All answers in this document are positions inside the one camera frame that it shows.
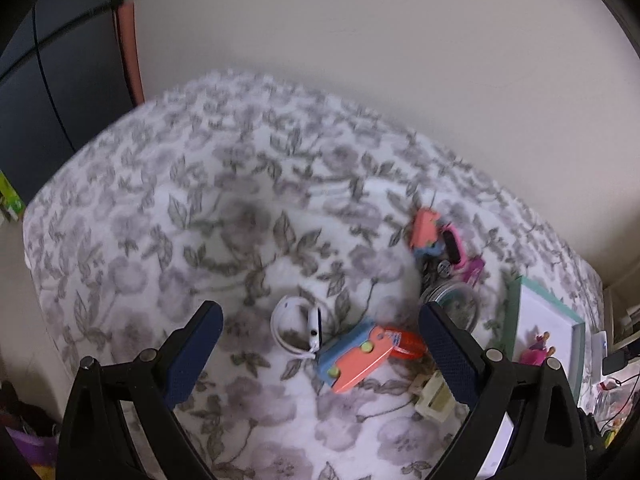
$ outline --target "clear plastic container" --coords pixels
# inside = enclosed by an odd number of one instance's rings
[[[596,405],[593,410],[593,416],[596,422],[601,425],[607,422],[612,416],[624,406],[627,399],[634,390],[634,382],[629,381],[627,384],[623,384],[612,390],[602,391],[596,397]],[[633,399],[629,399],[626,406],[616,416],[616,418],[626,418],[631,412],[633,406]]]
[[[436,301],[458,328],[473,332],[478,323],[481,300],[471,285],[449,280],[425,290],[420,304]]]

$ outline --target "floor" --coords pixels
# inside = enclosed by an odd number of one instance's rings
[[[24,402],[62,420],[72,378],[45,329],[24,265],[22,225],[0,225],[0,380],[9,378]]]

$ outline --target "doll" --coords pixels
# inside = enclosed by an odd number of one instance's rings
[[[551,346],[546,349],[546,342],[551,337],[549,332],[536,336],[536,342],[533,343],[520,355],[520,362],[524,365],[540,366],[547,357],[551,357],[556,353],[556,347]]]

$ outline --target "bed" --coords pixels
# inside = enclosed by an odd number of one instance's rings
[[[390,360],[336,395],[274,346],[268,320],[289,294],[320,308],[326,337],[364,315],[414,328],[405,238],[432,203],[486,261],[483,347],[500,341],[518,275],[602,330],[597,273],[507,189],[375,110],[268,75],[213,72],[122,117],[37,194],[24,243],[71,373],[87,354],[110,364],[161,345],[205,299],[223,307],[223,336],[175,412],[219,478],[425,478],[466,416],[415,415],[407,387],[433,362]],[[586,344],[578,404],[593,409]]]

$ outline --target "black cable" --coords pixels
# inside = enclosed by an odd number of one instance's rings
[[[622,405],[622,408],[620,408],[618,410],[618,412],[612,416],[607,422],[604,423],[602,429],[600,430],[600,434],[602,434],[602,432],[605,430],[605,428],[607,427],[607,424],[609,424],[612,420],[614,420],[620,413],[622,413],[622,410],[625,409],[625,406],[628,405],[629,401],[631,400],[631,397],[634,396],[634,393],[636,392],[636,386],[638,386],[638,379],[640,379],[640,374],[636,374],[634,376],[636,378],[636,382],[634,383],[634,387],[631,389],[631,393],[629,394],[629,396],[627,397],[625,403]],[[633,377],[629,377],[628,379],[625,379],[624,381],[622,381],[623,383],[626,383],[629,379],[633,379]]]
[[[617,380],[617,379],[613,379],[613,381],[614,381],[618,386],[622,386],[622,385],[623,385],[624,383],[626,383],[627,381],[630,381],[631,379],[636,378],[636,377],[638,377],[638,376],[640,376],[640,374],[632,375],[631,377],[626,378],[624,381],[619,381],[619,380]]]
[[[60,114],[58,113],[58,109],[56,108],[56,104],[53,102],[53,96],[51,95],[51,90],[49,90],[49,84],[47,83],[47,77],[44,74],[44,68],[42,67],[42,58],[40,57],[40,45],[38,44],[38,33],[36,32],[36,7],[33,6],[33,12],[31,13],[33,26],[33,42],[35,43],[35,52],[36,59],[38,60],[38,67],[40,69],[40,76],[42,76],[42,82],[44,83],[44,89],[47,92],[47,96],[49,97],[49,103],[51,104],[51,108],[53,108],[53,113],[58,120],[58,124],[60,125],[60,129],[62,129],[62,134],[65,136],[66,142],[68,142],[69,147],[72,152],[76,152],[77,150],[74,148],[71,139],[66,133],[65,125],[62,123],[62,118],[60,118]]]

